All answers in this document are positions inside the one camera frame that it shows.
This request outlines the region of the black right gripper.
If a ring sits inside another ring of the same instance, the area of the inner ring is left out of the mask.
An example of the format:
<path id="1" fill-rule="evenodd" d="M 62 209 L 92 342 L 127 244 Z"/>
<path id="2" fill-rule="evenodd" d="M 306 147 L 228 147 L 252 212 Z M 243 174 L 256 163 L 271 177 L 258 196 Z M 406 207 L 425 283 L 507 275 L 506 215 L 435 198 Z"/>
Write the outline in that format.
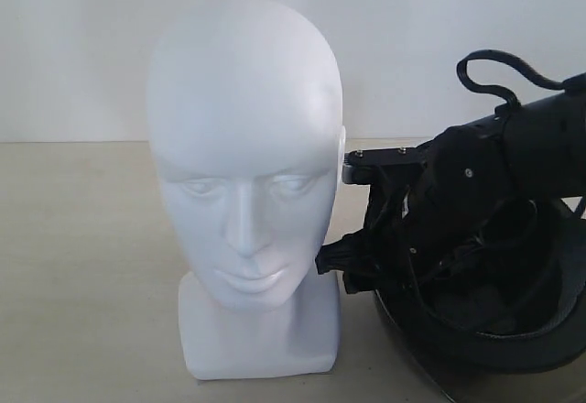
<path id="1" fill-rule="evenodd" d="M 499 125 L 456 125 L 416 147 L 349 152 L 343 181 L 368 187 L 364 222 L 323 245 L 315 266 L 319 275 L 343 272 L 348 292 L 400 289 L 464 249 L 521 241 L 514 226 L 490 229 L 517 198 Z"/>

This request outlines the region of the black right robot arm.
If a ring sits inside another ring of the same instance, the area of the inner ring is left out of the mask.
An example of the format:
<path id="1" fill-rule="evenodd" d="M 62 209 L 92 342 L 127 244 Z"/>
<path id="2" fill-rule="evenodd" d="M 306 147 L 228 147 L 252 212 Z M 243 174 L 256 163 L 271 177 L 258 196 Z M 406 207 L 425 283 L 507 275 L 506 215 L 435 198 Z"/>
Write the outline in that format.
<path id="1" fill-rule="evenodd" d="M 321 248 L 318 272 L 359 291 L 428 278 L 507 204 L 584 194 L 585 91 L 500 106 L 415 147 L 349 152 L 342 180 L 369 188 L 363 226 Z"/>

